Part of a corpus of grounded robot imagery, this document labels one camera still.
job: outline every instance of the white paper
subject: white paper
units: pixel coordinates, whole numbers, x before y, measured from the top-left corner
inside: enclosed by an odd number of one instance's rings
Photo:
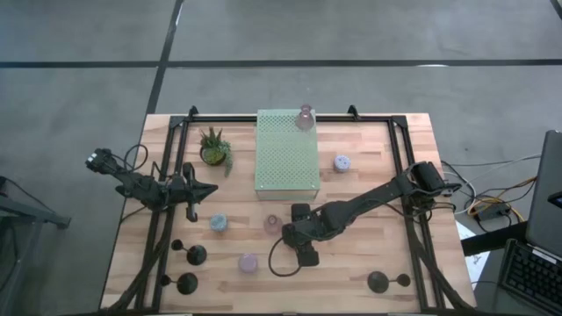
[[[460,236],[460,240],[473,237],[475,233],[473,233],[470,229],[466,228],[461,223],[457,222],[457,230],[458,235]],[[477,255],[471,255],[465,257],[466,260],[466,267],[468,268],[468,276],[471,278],[471,282],[476,282],[480,279],[480,275],[482,274],[482,270],[484,269],[484,265],[486,264],[486,260],[488,260],[488,256],[490,252],[485,252]]]

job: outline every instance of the wooden table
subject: wooden table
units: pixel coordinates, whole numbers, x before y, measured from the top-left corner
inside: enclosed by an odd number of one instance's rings
[[[429,115],[407,114],[407,120],[415,159],[433,162],[441,169]],[[149,150],[148,163],[140,172],[148,173],[152,161],[161,162],[168,123],[169,115],[148,115],[141,138],[141,143]],[[230,177],[225,178],[224,166],[209,167],[201,161],[199,131],[207,130],[208,124],[191,123],[184,161],[193,163],[200,182],[218,184],[219,189],[198,205],[197,223],[185,218],[184,205],[177,207],[172,240],[182,240],[187,248],[203,245],[208,258],[196,267],[185,260],[185,252],[169,252],[167,274],[177,279],[185,272],[192,272],[199,284],[189,296],[178,293],[174,284],[165,287],[161,312],[419,311],[413,284],[404,288],[391,283],[387,292],[376,294],[366,283],[367,276],[374,270],[383,271],[391,279],[401,273],[413,275],[404,219],[387,207],[360,216],[331,241],[315,242],[313,245],[320,253],[318,267],[303,268],[292,277],[273,276],[268,269],[267,255],[280,236],[269,236],[264,232],[263,220],[267,215],[275,214],[284,223],[289,222],[292,202],[264,202],[256,198],[254,123],[216,123],[213,126],[222,128],[223,139],[232,143],[234,169]],[[395,176],[385,124],[319,123],[317,132],[321,190],[312,207],[353,198]],[[401,135],[398,139],[403,151]],[[351,159],[348,173],[333,171],[336,154],[346,154]],[[138,162],[143,160],[143,155],[140,151]],[[176,153],[172,151],[169,172],[175,157]],[[402,153],[401,157],[406,166],[406,155]],[[400,201],[393,204],[400,207]],[[140,206],[138,201],[129,200],[124,216]],[[228,216],[229,229],[224,233],[215,233],[209,228],[209,218],[216,213]],[[140,269],[149,219],[150,212],[143,211],[129,218],[119,229],[102,306],[115,302]],[[450,210],[435,210],[429,225],[439,268],[462,298],[475,305],[453,214]],[[237,262],[243,253],[257,255],[259,270],[255,274],[239,272]],[[295,269],[294,251],[279,245],[273,265],[279,272]],[[431,303],[433,295],[427,271],[424,279]],[[147,298],[152,298],[154,281],[152,277]]]

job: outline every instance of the green perforated board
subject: green perforated board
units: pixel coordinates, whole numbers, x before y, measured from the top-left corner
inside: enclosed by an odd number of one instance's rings
[[[257,112],[256,192],[260,199],[314,199],[320,189],[316,126],[301,131],[295,125],[299,113]]]

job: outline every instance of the gray concrete floor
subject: gray concrete floor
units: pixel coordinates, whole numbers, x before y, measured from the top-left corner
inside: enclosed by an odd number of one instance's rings
[[[0,61],[157,61],[173,4],[4,0]],[[170,59],[562,58],[560,34],[548,0],[195,0],[184,4]],[[0,174],[73,217],[67,231],[45,229],[20,315],[97,309],[123,199],[112,179],[83,162],[96,147],[123,154],[138,141],[155,72],[0,69]],[[562,68],[553,66],[169,68],[156,112],[196,105],[206,113],[249,113],[303,103],[319,112],[349,104],[362,112],[429,112],[444,160],[491,162],[539,153],[544,132],[560,129],[560,82]],[[517,183],[533,176],[537,163],[521,162],[475,186]],[[486,169],[458,170],[471,178]],[[525,217],[529,205],[530,197],[514,203]],[[495,280],[500,261],[501,252],[493,254],[482,279]],[[485,310],[508,299],[495,298],[490,286],[476,291]]]

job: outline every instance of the black floor stripe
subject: black floor stripe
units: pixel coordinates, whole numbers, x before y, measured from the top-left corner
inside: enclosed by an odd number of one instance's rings
[[[560,66],[562,59],[520,60],[299,60],[299,61],[170,61],[168,68],[320,68],[320,67],[499,67]]]
[[[562,20],[562,6],[558,0],[551,0],[551,4],[554,7],[556,13],[558,13],[558,17]]]
[[[156,68],[158,61],[0,61],[0,68]]]
[[[179,14],[182,8],[182,4],[184,4],[184,0],[176,0],[176,4],[174,5],[174,10],[172,11],[172,18],[169,21],[168,33],[166,34],[166,40],[164,41],[164,48],[162,49],[162,55],[160,56],[158,70],[156,71],[155,82],[152,85],[152,90],[150,91],[150,98],[148,99],[147,114],[153,114],[156,112],[156,106],[158,105],[158,97],[160,96],[160,90],[162,89],[164,74],[166,73],[169,53],[172,50],[172,43],[174,42],[174,35],[176,34],[177,22],[179,19]]]

